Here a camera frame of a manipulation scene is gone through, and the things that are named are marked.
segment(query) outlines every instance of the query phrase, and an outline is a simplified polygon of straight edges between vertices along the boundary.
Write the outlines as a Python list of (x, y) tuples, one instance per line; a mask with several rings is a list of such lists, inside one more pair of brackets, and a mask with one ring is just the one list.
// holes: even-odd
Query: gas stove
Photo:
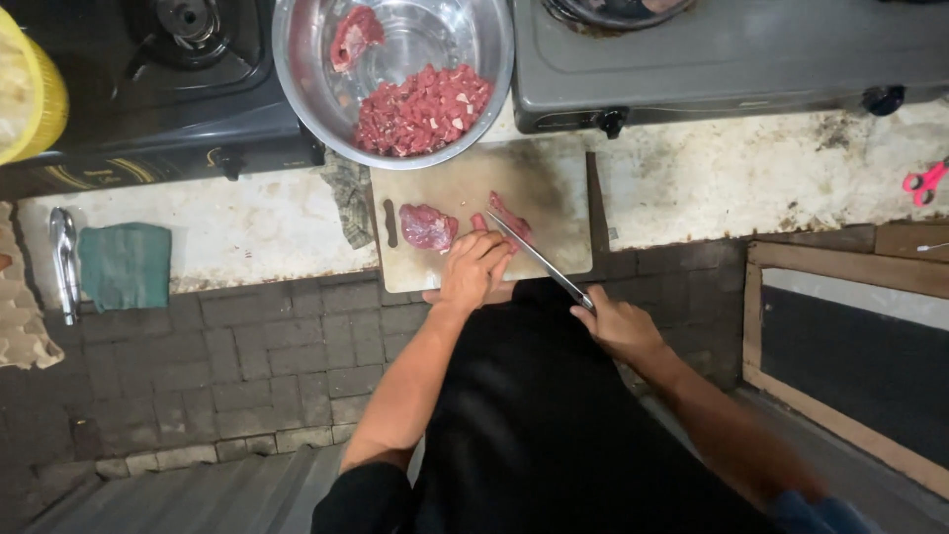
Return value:
[(629, 32), (585, 25), (564, 0), (512, 0), (512, 10), (523, 133), (600, 128), (614, 139), (631, 124), (883, 116), (949, 94), (944, 2), (697, 0)]
[(52, 58), (69, 121), (0, 197), (323, 164), (270, 52), (273, 0), (0, 0)]

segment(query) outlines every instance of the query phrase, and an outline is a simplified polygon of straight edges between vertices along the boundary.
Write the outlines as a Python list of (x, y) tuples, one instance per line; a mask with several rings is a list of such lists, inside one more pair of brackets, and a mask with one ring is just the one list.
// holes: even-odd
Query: knife blade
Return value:
[(495, 214), (491, 211), (491, 209), (488, 209), (488, 210), (486, 210), (486, 211), (487, 211), (488, 215), (489, 215), (492, 219), (494, 219), (494, 222), (496, 222), (497, 225), (501, 227), (501, 230), (502, 230), (505, 234), (507, 234), (508, 236), (510, 236), (511, 238), (513, 238), (515, 241), (517, 241), (517, 244), (519, 244), (519, 245), (521, 246), (521, 250), (523, 250), (523, 251), (525, 252), (525, 254), (527, 254), (528, 256), (530, 256), (530, 257), (532, 257), (532, 258), (534, 258), (534, 260), (536, 260), (538, 263), (540, 263), (541, 266), (544, 267), (544, 270), (547, 271), (547, 274), (550, 275), (551, 278), (553, 278), (554, 280), (556, 280), (556, 282), (557, 282), (558, 284), (560, 284), (564, 289), (566, 289), (566, 290), (567, 290), (567, 293), (569, 293), (570, 296), (571, 296), (574, 300), (576, 300), (578, 304), (580, 304), (580, 305), (583, 306), (584, 308), (587, 308), (587, 309), (590, 310), (591, 312), (596, 313), (596, 310), (595, 310), (595, 308), (594, 308), (594, 306), (593, 306), (593, 301), (590, 300), (589, 295), (587, 295), (586, 293), (580, 291), (580, 288), (578, 288), (577, 286), (573, 285), (573, 282), (571, 282), (570, 280), (568, 280), (567, 277), (565, 277), (563, 273), (561, 273), (560, 271), (558, 271), (557, 268), (554, 267), (552, 263), (550, 263), (549, 261), (547, 261), (547, 259), (546, 259), (543, 255), (541, 255), (539, 252), (537, 252), (537, 249), (535, 249), (535, 248), (533, 248), (532, 246), (530, 246), (530, 243), (524, 241), (520, 236), (518, 236), (517, 233), (514, 232), (514, 231), (511, 229), (510, 226), (508, 226), (507, 224), (505, 224), (505, 222), (504, 222), (503, 220), (501, 220), (500, 217), (498, 217), (497, 215), (495, 215)]

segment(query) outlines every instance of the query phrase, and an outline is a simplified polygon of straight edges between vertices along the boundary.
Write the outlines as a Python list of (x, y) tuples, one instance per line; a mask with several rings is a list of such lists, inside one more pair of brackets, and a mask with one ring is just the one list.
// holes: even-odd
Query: yellow basket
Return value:
[(33, 110), (27, 127), (16, 143), (0, 151), (2, 165), (32, 158), (56, 143), (63, 135), (69, 117), (69, 98), (63, 77), (52, 60), (20, 30), (3, 8), (0, 8), (0, 39), (23, 51), (33, 88)]

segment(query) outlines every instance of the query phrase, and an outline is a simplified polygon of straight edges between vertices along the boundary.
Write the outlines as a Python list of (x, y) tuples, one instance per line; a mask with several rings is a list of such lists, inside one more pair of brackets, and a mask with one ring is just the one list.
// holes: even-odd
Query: black shirt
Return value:
[(390, 464), (353, 468), (313, 533), (777, 531), (640, 405), (550, 284), (465, 325), (415, 487)]

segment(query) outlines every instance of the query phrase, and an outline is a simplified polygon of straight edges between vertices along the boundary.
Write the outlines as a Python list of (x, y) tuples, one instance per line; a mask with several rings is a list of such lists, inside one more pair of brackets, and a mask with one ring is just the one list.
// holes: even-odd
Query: paved floor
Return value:
[[(740, 240), (613, 254), (581, 279), (652, 313), (670, 345), (727, 389), (744, 254)], [(168, 309), (86, 314), (77, 328), (49, 314), (65, 361), (0, 369), (0, 517), (58, 496), (48, 466), (194, 444), (217, 444), (223, 461), (340, 443), (427, 310), (373, 272), (173, 296)]]

